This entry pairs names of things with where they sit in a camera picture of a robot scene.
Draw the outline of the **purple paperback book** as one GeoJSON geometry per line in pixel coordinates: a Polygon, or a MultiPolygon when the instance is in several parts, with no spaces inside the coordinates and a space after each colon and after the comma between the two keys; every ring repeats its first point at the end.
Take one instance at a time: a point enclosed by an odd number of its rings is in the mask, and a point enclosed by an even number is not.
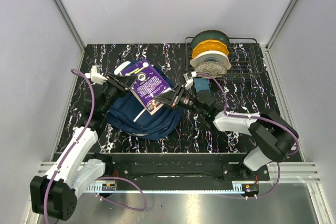
{"type": "Polygon", "coordinates": [[[151,115],[163,106],[154,97],[170,91],[173,87],[168,78],[146,59],[129,64],[121,70],[120,75],[135,77],[131,92],[151,115]]]}

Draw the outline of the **navy blue student backpack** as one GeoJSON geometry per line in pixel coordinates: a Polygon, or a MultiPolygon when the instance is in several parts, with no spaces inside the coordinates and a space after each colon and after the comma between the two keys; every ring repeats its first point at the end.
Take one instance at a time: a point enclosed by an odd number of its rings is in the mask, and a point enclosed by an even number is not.
{"type": "MultiPolygon", "coordinates": [[[[125,61],[115,69],[114,74],[121,76],[122,69],[136,62],[125,61]]],[[[160,68],[154,67],[168,78],[169,83],[174,88],[175,84],[170,78],[160,68]]],[[[168,136],[179,125],[182,115],[183,109],[170,109],[164,105],[154,115],[151,115],[129,91],[111,106],[108,112],[108,123],[129,135],[145,140],[158,141],[168,136]]]]}

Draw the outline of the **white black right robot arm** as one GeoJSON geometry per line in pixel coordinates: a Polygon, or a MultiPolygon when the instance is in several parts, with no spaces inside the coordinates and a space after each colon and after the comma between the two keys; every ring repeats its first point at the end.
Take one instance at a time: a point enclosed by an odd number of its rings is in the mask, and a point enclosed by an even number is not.
{"type": "Polygon", "coordinates": [[[201,90],[192,96],[182,86],[154,97],[164,106],[184,108],[195,112],[208,127],[214,126],[221,132],[238,132],[253,137],[257,147],[250,151],[238,167],[239,176],[250,180],[257,170],[271,162],[282,162],[298,145],[298,133],[275,111],[267,109],[263,113],[242,114],[224,112],[208,90],[201,90]]]}

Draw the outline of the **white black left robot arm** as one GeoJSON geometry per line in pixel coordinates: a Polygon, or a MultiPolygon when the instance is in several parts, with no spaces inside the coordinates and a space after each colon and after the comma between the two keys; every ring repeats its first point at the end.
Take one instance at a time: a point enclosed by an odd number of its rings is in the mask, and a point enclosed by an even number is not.
{"type": "Polygon", "coordinates": [[[107,180],[113,175],[112,159],[102,154],[89,158],[84,168],[79,166],[105,130],[109,109],[136,79],[110,73],[102,76],[77,72],[77,75],[84,78],[90,89],[77,128],[53,166],[30,182],[32,211],[63,221],[72,216],[78,199],[98,177],[107,180]]]}

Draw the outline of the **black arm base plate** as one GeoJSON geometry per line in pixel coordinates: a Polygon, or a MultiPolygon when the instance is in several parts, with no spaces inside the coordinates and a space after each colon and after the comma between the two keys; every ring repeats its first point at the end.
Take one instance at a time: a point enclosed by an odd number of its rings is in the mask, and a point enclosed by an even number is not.
{"type": "Polygon", "coordinates": [[[138,178],[182,178],[200,177],[223,181],[259,181],[270,180],[267,166],[252,172],[241,163],[231,162],[130,162],[114,163],[113,175],[130,180],[138,178]]]}

